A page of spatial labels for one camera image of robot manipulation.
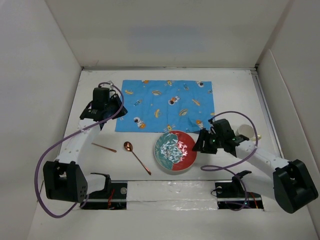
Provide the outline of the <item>pale yellow paper cup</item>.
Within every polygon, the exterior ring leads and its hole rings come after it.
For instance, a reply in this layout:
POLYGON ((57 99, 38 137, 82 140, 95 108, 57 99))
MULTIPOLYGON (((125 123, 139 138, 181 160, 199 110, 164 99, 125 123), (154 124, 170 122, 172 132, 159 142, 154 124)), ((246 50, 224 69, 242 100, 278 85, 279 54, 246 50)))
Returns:
POLYGON ((243 135, 243 136, 249 138, 249 140, 251 140, 253 142, 256 140, 259 141, 262 138, 261 135, 257 135, 257 138, 256 138, 255 131, 254 131, 253 127, 251 125, 247 125, 247 124, 240 125, 237 128, 235 135, 236 136, 243 135))

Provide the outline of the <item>blue patterned cloth napkin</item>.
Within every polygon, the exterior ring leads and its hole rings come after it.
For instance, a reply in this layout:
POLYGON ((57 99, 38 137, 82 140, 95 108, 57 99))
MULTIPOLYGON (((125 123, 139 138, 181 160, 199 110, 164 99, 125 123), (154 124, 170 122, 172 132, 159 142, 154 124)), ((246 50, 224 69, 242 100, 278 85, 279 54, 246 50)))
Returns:
POLYGON ((195 133, 209 129, 215 115, 210 81, 133 80, 122 82, 127 114, 116 122, 116 132, 195 133))

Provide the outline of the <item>copper spoon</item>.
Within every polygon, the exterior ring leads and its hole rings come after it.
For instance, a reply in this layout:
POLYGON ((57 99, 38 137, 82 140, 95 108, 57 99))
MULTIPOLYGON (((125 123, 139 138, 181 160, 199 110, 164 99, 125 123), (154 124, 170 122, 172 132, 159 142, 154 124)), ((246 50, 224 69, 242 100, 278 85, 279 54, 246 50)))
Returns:
POLYGON ((123 144, 123 147, 124 149, 127 151, 127 152, 130 152, 134 155, 134 157, 138 160, 138 162, 141 164, 141 166, 144 168, 144 170, 151 176, 152 173, 151 171, 147 168, 147 166, 139 159, 139 157, 134 153, 134 149, 133 149, 133 145, 129 142, 129 141, 126 141, 124 142, 123 144))

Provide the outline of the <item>red and teal plate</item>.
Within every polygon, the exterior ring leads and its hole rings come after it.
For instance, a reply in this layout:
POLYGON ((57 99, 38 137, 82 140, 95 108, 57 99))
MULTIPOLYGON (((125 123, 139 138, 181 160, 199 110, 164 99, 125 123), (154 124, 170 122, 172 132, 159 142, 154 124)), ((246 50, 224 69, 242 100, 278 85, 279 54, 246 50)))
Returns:
POLYGON ((194 139, 183 131, 165 132, 155 142, 155 160, 169 172, 184 172, 196 161, 197 152, 193 151, 195 144, 194 139))

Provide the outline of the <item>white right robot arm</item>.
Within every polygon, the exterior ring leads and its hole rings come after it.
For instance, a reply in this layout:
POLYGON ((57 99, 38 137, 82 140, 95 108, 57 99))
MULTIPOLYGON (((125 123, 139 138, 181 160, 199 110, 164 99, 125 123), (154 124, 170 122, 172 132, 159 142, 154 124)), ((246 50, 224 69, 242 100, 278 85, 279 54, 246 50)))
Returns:
POLYGON ((250 163, 268 177, 260 178, 250 170, 243 170, 222 186, 218 197, 245 198, 254 192, 274 199, 289 214, 318 198, 317 188, 301 160, 289 161, 257 147, 248 137, 235 134, 226 119, 211 124, 210 130, 200 130, 192 148, 194 152, 216 154, 218 149, 223 149, 250 163))

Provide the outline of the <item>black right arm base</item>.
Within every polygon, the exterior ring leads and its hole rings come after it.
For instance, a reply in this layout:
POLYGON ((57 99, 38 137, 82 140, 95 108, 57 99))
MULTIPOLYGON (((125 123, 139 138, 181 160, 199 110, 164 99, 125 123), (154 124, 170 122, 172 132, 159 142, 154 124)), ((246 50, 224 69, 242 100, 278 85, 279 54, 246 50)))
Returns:
POLYGON ((236 174, 238 178, 233 176, 231 180, 215 182, 211 195, 216 197, 219 210, 264 209, 261 195, 255 192, 245 192, 240 182, 244 176, 251 173, 251 171, 244 170, 236 174))

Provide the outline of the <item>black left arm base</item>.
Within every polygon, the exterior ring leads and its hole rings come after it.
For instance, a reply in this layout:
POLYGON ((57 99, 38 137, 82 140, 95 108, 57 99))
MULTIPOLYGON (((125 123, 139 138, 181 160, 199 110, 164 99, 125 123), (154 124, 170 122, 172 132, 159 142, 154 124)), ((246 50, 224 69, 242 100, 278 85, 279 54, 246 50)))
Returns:
POLYGON ((112 181, 107 191, 95 191, 89 198, 83 210, 126 210, 127 181, 112 181))

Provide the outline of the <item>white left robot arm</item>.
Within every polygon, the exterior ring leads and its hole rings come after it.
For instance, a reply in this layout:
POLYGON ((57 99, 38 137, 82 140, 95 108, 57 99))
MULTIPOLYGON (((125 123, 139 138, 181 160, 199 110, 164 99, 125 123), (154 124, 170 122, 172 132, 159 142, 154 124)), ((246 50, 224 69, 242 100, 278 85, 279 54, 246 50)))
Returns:
POLYGON ((87 151, 104 125, 127 114, 124 95, 111 81, 93 89, 92 101, 82 111, 78 130, 66 137, 67 144, 55 160, 43 165, 45 193, 48 199, 82 203, 95 193, 100 198, 111 194, 108 174, 83 171, 87 151))

